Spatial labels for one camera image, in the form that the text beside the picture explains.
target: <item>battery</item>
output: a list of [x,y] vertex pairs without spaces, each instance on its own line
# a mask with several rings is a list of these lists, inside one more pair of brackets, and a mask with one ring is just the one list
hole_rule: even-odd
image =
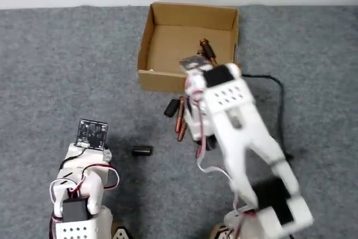
[[150,156],[153,154],[153,146],[134,146],[132,149],[133,156]]
[[179,99],[172,99],[164,111],[164,115],[171,118],[175,115],[180,105]]

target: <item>box flap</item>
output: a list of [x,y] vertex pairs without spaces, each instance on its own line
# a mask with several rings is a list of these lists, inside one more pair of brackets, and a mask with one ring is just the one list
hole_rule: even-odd
[[237,9],[230,7],[162,2],[154,2],[151,7],[156,25],[231,30],[237,17]]

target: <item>cardboard box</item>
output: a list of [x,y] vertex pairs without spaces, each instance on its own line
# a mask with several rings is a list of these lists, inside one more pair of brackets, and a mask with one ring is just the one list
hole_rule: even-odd
[[138,54],[144,90],[183,93],[186,75],[179,61],[209,40],[218,64],[233,63],[238,42],[238,11],[230,7],[161,3],[150,5]]

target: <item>carpet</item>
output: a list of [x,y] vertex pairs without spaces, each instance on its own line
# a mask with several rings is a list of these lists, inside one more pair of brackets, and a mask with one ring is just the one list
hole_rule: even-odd
[[[120,186],[103,203],[135,238],[207,238],[232,208],[221,174],[195,165],[187,133],[176,141],[163,111],[177,95],[144,92],[136,54],[147,7],[0,11],[2,238],[47,238],[48,186],[79,118],[109,123]],[[358,234],[358,7],[240,7],[239,58],[247,73],[286,87],[285,137],[314,225],[304,238]],[[277,138],[277,85],[247,79]],[[131,147],[150,144],[151,157]],[[220,150],[205,163],[221,164]],[[269,169],[247,156],[252,183]]]

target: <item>white robotic arm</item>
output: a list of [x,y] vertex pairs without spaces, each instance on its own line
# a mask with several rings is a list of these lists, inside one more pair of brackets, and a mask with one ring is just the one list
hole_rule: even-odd
[[[299,193],[299,184],[278,143],[270,136],[255,106],[255,100],[235,64],[213,68],[209,63],[183,65],[188,74],[185,121],[195,141],[215,136],[224,164],[231,177],[230,187],[250,208],[257,211],[263,238],[280,238],[296,232],[313,221]],[[291,221],[282,224],[274,207],[259,200],[251,186],[245,166],[246,150],[255,151],[283,183],[288,192]]]
[[[50,238],[112,239],[112,214],[102,205],[105,189],[119,184],[117,170],[110,166],[112,154],[105,147],[108,124],[81,119],[77,140],[70,144],[56,180],[50,184],[54,204]],[[117,183],[108,186],[109,171]],[[130,238],[121,229],[117,238]]]

